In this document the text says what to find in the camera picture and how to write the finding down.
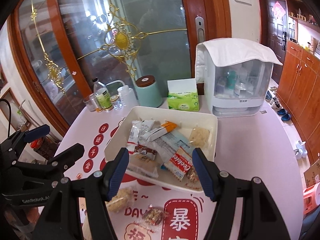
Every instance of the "white tray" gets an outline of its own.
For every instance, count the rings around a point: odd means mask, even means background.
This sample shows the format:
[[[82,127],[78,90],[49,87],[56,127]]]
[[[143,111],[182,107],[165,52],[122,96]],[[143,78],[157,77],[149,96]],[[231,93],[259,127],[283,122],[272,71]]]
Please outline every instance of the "white tray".
[[[155,120],[159,121],[158,124],[165,123],[166,121],[174,122],[179,126],[176,130],[182,133],[186,138],[189,138],[192,129],[197,126],[208,129],[210,131],[208,144],[206,149],[203,149],[202,151],[209,161],[214,160],[218,129],[218,120],[215,115],[136,106],[131,109],[105,148],[104,153],[107,162],[114,160],[121,147],[126,147],[132,127],[131,122],[134,120]],[[140,175],[134,171],[127,170],[126,173],[162,187],[190,191],[192,193],[203,191],[199,182],[198,185],[194,185],[193,188],[187,187],[188,179],[186,176],[180,182],[173,174],[166,170],[158,169],[159,177],[156,179]]]

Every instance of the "white cloth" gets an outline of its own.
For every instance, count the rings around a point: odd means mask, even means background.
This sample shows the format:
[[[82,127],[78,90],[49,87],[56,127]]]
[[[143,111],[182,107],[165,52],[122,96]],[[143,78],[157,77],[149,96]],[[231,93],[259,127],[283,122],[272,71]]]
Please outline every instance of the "white cloth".
[[[195,72],[197,83],[204,82],[204,52],[206,50],[216,67],[231,66],[253,59],[282,65],[272,49],[255,41],[236,38],[214,39],[199,43],[196,46]]]

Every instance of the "pink stool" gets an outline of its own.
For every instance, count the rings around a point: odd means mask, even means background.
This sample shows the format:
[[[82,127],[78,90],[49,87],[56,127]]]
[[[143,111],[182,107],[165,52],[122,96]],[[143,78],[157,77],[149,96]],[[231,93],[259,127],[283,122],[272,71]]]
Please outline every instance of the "pink stool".
[[[303,214],[307,214],[320,205],[320,182],[303,191]]]

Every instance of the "shelf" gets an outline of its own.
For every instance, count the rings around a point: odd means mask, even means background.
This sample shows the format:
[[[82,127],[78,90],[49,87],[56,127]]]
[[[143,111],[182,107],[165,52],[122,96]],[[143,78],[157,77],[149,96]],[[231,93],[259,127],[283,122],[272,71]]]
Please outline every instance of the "shelf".
[[[306,27],[316,31],[317,33],[320,33],[320,28],[316,25],[313,25],[309,22],[305,22],[304,20],[301,20],[301,19],[298,19],[297,17],[293,17],[293,16],[290,16],[290,18],[294,19],[295,21],[297,21],[298,23],[301,23],[302,25],[305,25]]]

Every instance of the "mint green canister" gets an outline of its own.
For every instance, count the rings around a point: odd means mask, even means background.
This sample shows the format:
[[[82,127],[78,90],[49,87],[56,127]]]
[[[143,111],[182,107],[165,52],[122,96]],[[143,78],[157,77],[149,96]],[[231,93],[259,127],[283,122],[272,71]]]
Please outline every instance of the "mint green canister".
[[[141,106],[159,107],[162,97],[154,76],[140,77],[136,81],[136,92]]]

